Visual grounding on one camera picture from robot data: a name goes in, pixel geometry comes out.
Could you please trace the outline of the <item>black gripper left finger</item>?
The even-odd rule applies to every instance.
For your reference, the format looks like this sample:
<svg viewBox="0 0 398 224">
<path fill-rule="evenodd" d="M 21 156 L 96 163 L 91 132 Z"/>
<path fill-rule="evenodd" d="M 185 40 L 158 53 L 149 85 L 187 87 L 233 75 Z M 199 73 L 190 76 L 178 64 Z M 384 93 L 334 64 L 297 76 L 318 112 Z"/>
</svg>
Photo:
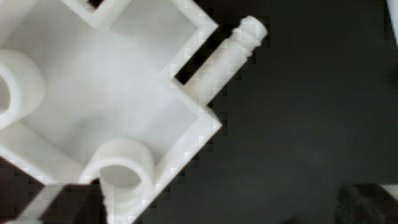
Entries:
<svg viewBox="0 0 398 224">
<path fill-rule="evenodd" d="M 107 224 L 100 185 L 48 185 L 9 224 Z"/>
</svg>

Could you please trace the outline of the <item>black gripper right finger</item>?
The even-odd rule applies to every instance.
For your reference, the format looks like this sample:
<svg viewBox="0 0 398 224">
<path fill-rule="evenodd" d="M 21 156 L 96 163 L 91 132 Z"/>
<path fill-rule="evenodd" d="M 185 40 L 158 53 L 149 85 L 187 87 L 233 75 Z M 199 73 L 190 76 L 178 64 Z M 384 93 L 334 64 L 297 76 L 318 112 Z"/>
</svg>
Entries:
<svg viewBox="0 0 398 224">
<path fill-rule="evenodd" d="M 341 187 L 334 224 L 398 224 L 398 200 L 377 184 Z"/>
</svg>

